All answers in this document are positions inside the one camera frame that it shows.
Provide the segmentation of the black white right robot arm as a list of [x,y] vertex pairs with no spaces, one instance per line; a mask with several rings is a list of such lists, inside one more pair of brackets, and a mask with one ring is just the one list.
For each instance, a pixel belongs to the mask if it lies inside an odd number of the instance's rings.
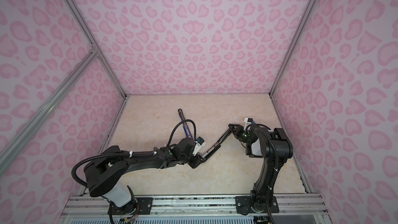
[[282,167],[293,157],[293,146],[282,128],[251,123],[247,127],[229,124],[234,137],[245,144],[246,155],[263,160],[259,178],[248,197],[235,197],[236,211],[249,213],[279,213],[274,187]]

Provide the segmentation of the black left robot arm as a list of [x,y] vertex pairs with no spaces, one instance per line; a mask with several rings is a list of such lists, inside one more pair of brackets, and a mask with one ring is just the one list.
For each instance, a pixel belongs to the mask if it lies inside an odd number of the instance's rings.
[[92,198],[105,197],[119,182],[122,175],[145,169],[167,169],[178,164],[188,164],[195,169],[207,158],[194,155],[194,143],[181,141],[152,151],[126,151],[112,146],[102,154],[89,157],[75,165],[84,165],[85,187]]

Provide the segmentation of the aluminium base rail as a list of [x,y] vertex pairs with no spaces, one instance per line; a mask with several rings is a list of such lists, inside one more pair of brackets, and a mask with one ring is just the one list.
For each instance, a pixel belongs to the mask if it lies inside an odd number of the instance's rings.
[[116,224],[329,224],[323,199],[317,194],[276,194],[272,218],[251,207],[248,195],[137,196],[138,214],[115,210]]

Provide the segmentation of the aluminium frame corner post right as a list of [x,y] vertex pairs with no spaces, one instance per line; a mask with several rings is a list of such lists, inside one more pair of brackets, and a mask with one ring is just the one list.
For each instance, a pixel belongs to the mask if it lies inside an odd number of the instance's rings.
[[277,90],[277,87],[278,87],[278,85],[279,85],[279,83],[280,83],[280,81],[282,79],[283,73],[286,70],[288,62],[291,59],[291,57],[293,55],[293,52],[294,52],[297,44],[300,41],[300,38],[301,38],[305,28],[306,28],[306,25],[308,24],[308,22],[309,22],[309,20],[311,18],[311,15],[312,15],[313,11],[316,8],[316,5],[317,5],[318,1],[319,0],[308,0],[307,4],[306,4],[306,6],[305,6],[305,8],[303,10],[303,13],[300,16],[298,25],[295,28],[295,32],[294,32],[294,34],[292,36],[291,42],[290,42],[290,44],[288,46],[288,49],[287,49],[287,51],[285,53],[285,56],[283,58],[283,62],[282,62],[281,66],[280,66],[280,68],[279,68],[279,70],[277,72],[275,81],[274,81],[274,83],[273,83],[273,85],[271,87],[271,90],[269,92],[269,97],[271,99],[276,94],[276,90]]

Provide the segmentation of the aluminium frame corner post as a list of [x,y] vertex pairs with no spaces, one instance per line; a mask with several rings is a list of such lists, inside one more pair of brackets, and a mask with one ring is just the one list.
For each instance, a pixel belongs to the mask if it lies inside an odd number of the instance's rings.
[[105,69],[105,72],[110,77],[111,82],[114,84],[121,97],[123,99],[126,99],[127,93],[122,88],[119,79],[117,78],[115,72],[111,68],[110,63],[107,61],[102,49],[99,46],[98,41],[95,39],[93,32],[91,31],[86,19],[84,18],[79,7],[77,6],[77,3],[75,2],[75,0],[63,0],[63,1],[67,6],[67,8],[69,9],[72,16],[74,17],[77,25],[82,30],[83,35],[85,36],[89,44],[92,46],[94,51],[98,53],[99,61],[101,62],[103,68]]
[[273,83],[273,85],[271,87],[271,90],[269,92],[269,97],[271,99],[276,94],[276,90],[277,90],[277,87],[278,87],[278,85],[279,85],[279,83],[280,83],[280,81],[282,79],[283,73],[286,70],[288,62],[291,59],[291,57],[293,55],[293,52],[294,52],[297,44],[300,41],[300,38],[301,38],[305,28],[306,28],[306,25],[308,24],[308,22],[309,22],[309,20],[311,18],[311,15],[312,15],[313,11],[316,8],[316,5],[317,5],[318,1],[319,0],[308,0],[307,4],[306,4],[306,6],[305,6],[305,8],[303,10],[303,13],[300,16],[298,25],[295,28],[295,32],[294,32],[294,34],[292,36],[291,42],[290,42],[290,44],[288,46],[288,49],[287,49],[287,51],[285,53],[285,56],[283,58],[283,62],[282,62],[281,66],[280,66],[280,68],[279,68],[279,70],[277,72],[275,81],[274,81],[274,83]]

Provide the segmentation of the aluminium diagonal frame bar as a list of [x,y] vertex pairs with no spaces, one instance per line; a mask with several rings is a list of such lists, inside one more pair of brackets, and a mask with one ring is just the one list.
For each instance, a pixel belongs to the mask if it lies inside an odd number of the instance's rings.
[[11,166],[14,160],[21,154],[33,135],[43,126],[48,117],[63,101],[72,87],[96,59],[98,50],[93,48],[75,69],[59,85],[55,92],[40,107],[35,115],[23,126],[21,131],[11,140],[10,144],[1,153],[1,175]]

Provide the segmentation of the aluminium frame corner post left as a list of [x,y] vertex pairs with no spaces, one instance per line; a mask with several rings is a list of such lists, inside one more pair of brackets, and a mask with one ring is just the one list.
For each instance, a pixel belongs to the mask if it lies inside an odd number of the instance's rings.
[[83,35],[85,36],[89,44],[92,46],[94,51],[98,53],[99,61],[101,62],[103,68],[105,69],[105,72],[110,77],[111,82],[114,84],[121,97],[123,99],[126,99],[127,93],[122,88],[119,79],[117,78],[115,72],[111,68],[110,63],[107,61],[102,49],[99,46],[98,41],[95,39],[93,32],[91,31],[86,19],[84,18],[79,7],[77,6],[77,3],[75,2],[75,0],[63,0],[63,1],[67,6],[67,8],[69,9],[72,16],[74,17],[77,25],[82,30]]

